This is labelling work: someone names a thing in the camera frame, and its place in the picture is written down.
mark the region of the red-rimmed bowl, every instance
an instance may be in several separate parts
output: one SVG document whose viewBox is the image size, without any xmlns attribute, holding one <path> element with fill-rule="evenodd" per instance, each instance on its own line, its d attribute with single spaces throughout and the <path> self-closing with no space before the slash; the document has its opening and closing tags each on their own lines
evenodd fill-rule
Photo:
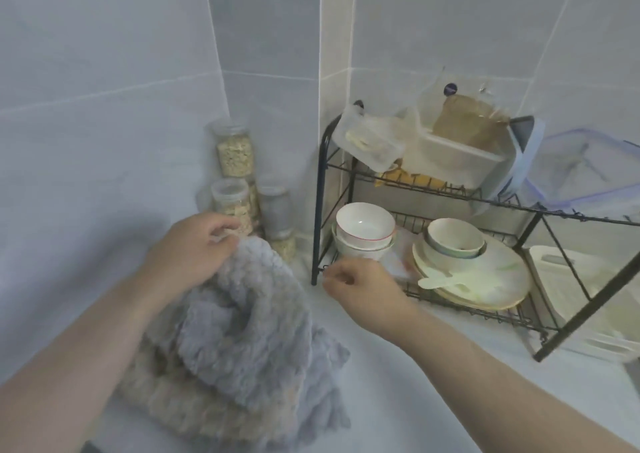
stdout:
<svg viewBox="0 0 640 453">
<path fill-rule="evenodd" d="M 375 251 L 389 245 L 396 220 L 387 210 L 365 202 L 350 203 L 335 215 L 336 233 L 348 246 Z"/>
</svg>

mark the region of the hand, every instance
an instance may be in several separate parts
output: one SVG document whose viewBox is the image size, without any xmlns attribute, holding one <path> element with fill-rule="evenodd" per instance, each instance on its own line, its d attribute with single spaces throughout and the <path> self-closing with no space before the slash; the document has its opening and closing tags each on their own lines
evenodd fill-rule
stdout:
<svg viewBox="0 0 640 453">
<path fill-rule="evenodd" d="M 159 312 L 185 291 L 211 278 L 238 246 L 238 237 L 228 235 L 219 242 L 212 236 L 224 229 L 237 229 L 232 216 L 199 213 L 174 223 L 149 251 L 134 276 L 154 312 Z"/>
<path fill-rule="evenodd" d="M 323 286 L 358 325 L 393 342 L 416 307 L 382 264 L 344 259 L 323 272 Z"/>
</svg>

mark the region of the round black sticker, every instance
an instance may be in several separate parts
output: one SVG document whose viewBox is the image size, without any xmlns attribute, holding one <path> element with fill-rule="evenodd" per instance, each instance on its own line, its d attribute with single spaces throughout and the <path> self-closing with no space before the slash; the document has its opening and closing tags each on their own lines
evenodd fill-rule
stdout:
<svg viewBox="0 0 640 453">
<path fill-rule="evenodd" d="M 455 94 L 457 91 L 458 91 L 458 86 L 455 85 L 453 82 L 448 83 L 447 85 L 444 86 L 444 95 L 446 95 L 447 97 Z"/>
</svg>

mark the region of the forearm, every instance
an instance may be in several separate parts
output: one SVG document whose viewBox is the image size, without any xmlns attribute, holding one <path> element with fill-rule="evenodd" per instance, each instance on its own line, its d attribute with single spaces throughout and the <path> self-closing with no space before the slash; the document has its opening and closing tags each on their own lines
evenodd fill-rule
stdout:
<svg viewBox="0 0 640 453">
<path fill-rule="evenodd" d="M 417 306 L 392 341 L 422 368 L 482 451 L 637 451 Z"/>
<path fill-rule="evenodd" d="M 10 453 L 77 449 L 138 346 L 152 313 L 125 279 L 0 388 L 0 438 Z"/>
</svg>

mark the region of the clear lid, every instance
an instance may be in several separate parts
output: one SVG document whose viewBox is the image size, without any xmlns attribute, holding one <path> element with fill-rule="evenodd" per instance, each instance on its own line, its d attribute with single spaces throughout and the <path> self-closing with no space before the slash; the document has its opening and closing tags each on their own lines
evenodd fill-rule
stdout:
<svg viewBox="0 0 640 453">
<path fill-rule="evenodd" d="M 285 186 L 285 183 L 274 175 L 260 176 L 255 186 L 258 188 L 258 193 L 265 197 L 277 197 L 288 193 L 289 189 Z"/>
<path fill-rule="evenodd" d="M 234 121 L 230 119 L 217 119 L 207 125 L 218 137 L 236 136 L 237 134 L 247 134 L 247 125 L 243 121 Z"/>
<path fill-rule="evenodd" d="M 223 178 L 212 183 L 211 194 L 220 203 L 246 200 L 249 198 L 249 184 L 243 178 Z"/>
<path fill-rule="evenodd" d="M 285 229 L 283 231 L 276 232 L 269 232 L 267 229 L 265 229 L 265 234 L 268 240 L 284 240 L 291 237 L 293 235 L 293 231 L 293 227 L 291 229 Z"/>
</svg>

